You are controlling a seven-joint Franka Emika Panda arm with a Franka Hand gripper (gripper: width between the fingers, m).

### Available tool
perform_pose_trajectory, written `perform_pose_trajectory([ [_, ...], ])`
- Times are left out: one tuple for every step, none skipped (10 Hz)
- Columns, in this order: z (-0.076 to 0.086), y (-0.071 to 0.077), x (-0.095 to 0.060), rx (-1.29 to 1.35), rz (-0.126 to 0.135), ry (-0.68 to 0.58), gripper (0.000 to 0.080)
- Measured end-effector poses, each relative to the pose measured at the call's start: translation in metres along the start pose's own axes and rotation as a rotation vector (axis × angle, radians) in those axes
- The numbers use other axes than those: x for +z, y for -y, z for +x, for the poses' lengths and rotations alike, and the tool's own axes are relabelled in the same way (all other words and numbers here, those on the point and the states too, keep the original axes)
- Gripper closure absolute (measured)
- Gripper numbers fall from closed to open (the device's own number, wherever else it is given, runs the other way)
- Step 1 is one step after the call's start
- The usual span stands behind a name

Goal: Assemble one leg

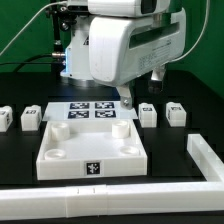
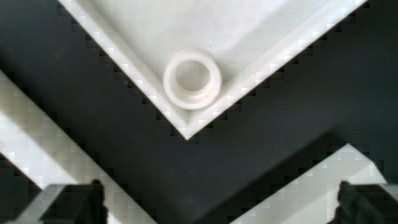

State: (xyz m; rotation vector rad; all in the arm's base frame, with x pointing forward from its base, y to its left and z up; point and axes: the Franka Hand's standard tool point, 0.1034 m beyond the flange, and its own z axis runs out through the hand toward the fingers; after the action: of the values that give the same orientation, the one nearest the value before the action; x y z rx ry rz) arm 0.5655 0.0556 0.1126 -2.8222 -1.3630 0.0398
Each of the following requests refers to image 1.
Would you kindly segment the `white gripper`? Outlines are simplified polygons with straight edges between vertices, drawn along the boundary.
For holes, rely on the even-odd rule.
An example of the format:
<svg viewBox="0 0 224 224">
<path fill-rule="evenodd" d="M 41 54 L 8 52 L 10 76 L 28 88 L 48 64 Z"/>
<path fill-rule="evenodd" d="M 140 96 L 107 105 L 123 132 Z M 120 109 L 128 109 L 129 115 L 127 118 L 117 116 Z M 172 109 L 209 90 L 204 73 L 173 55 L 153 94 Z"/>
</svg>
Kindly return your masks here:
<svg viewBox="0 0 224 224">
<path fill-rule="evenodd" d="M 160 93 L 166 73 L 161 65 L 183 53 L 185 31 L 184 9 L 172 13 L 170 23 L 160 27 L 154 27 L 152 16 L 95 17 L 89 30 L 90 74 L 100 84 L 118 86 L 121 107 L 131 109 L 130 87 L 124 83 L 154 69 L 148 87 L 151 93 Z"/>
</svg>

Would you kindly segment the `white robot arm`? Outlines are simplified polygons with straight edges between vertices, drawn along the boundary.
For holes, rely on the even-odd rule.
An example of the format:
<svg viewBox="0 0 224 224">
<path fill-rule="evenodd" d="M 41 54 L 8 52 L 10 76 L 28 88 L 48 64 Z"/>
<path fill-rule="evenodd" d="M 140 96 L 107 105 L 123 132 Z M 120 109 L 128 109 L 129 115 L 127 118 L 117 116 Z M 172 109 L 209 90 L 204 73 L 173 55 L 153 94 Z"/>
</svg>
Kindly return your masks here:
<svg viewBox="0 0 224 224">
<path fill-rule="evenodd" d="M 147 74 L 149 91 L 162 90 L 166 64 L 185 47 L 182 0 L 67 0 L 66 6 L 73 25 L 65 81 L 115 87 L 127 109 L 132 80 Z"/>
</svg>

